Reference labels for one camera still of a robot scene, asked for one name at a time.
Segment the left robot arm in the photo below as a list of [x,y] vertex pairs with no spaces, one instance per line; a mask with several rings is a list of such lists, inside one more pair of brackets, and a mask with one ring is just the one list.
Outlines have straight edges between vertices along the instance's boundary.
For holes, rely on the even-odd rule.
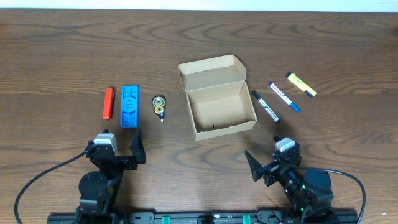
[[146,162],[142,132],[137,130],[129,147],[130,156],[118,156],[116,136],[107,129],[88,141],[86,158],[99,170],[85,174],[78,185],[80,206],[76,223],[129,223],[127,213],[116,206],[116,199],[125,170],[137,170]]

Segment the yellow highlighter pen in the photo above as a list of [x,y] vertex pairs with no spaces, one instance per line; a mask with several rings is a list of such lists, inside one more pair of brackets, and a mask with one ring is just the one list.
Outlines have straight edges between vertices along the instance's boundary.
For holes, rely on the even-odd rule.
[[313,98],[317,94],[315,90],[310,88],[305,82],[299,79],[296,74],[289,72],[288,74],[286,74],[286,77],[290,82],[292,82],[296,87],[301,89],[309,97]]

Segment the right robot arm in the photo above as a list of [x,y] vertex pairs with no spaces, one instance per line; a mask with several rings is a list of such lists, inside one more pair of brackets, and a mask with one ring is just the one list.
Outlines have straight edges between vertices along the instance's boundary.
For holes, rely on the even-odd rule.
[[300,144],[290,138],[274,136],[274,160],[262,165],[249,152],[245,152],[253,181],[264,180],[266,186],[279,183],[292,208],[278,217],[281,223],[339,223],[331,202],[334,198],[331,179],[327,171],[307,168],[301,174]]

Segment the blue magnetic whiteboard duster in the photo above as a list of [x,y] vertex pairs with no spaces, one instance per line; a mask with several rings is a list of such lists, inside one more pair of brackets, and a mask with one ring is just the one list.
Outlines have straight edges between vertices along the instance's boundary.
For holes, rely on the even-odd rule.
[[139,121],[139,85],[124,85],[121,91],[120,127],[137,128]]

